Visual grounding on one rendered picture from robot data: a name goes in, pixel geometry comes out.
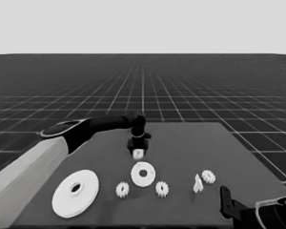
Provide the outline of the white round carrier with pins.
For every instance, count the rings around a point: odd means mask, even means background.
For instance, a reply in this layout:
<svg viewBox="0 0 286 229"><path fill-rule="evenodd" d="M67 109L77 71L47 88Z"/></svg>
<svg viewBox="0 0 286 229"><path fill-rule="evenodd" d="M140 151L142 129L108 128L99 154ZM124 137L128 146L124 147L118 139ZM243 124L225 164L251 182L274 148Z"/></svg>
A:
<svg viewBox="0 0 286 229"><path fill-rule="evenodd" d="M148 187L155 180L155 168L149 162L139 161L131 169L131 178L138 187Z"/></svg>

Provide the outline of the small thin white T-shaped piece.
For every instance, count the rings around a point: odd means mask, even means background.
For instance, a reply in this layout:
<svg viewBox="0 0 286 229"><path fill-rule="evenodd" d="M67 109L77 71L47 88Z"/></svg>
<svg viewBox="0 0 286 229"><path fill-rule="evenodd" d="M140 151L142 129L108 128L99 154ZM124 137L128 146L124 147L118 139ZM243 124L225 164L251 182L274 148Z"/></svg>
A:
<svg viewBox="0 0 286 229"><path fill-rule="evenodd" d="M194 177L194 188L195 193L201 192L203 190L202 180L199 175L195 175Z"/></svg>

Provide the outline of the large thick white disc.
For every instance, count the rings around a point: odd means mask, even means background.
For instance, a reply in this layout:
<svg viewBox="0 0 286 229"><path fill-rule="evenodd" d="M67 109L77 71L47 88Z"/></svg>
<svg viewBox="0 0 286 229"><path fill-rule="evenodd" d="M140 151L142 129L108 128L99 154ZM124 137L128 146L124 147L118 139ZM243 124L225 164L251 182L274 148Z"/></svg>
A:
<svg viewBox="0 0 286 229"><path fill-rule="evenodd" d="M91 170L80 170L65 177L51 198L53 212L70 219L82 214L94 202L99 191L99 179Z"/></svg>

